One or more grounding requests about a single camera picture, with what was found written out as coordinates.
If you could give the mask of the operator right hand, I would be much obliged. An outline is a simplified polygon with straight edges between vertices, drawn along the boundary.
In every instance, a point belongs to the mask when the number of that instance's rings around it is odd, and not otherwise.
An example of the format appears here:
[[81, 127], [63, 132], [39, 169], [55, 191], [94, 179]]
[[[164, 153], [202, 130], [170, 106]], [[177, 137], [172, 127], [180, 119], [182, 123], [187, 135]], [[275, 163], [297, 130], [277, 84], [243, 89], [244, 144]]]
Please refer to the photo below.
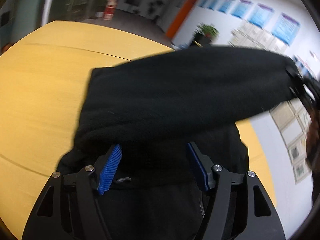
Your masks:
[[310, 169], [319, 173], [319, 111], [310, 113], [311, 123], [306, 138], [306, 160]]

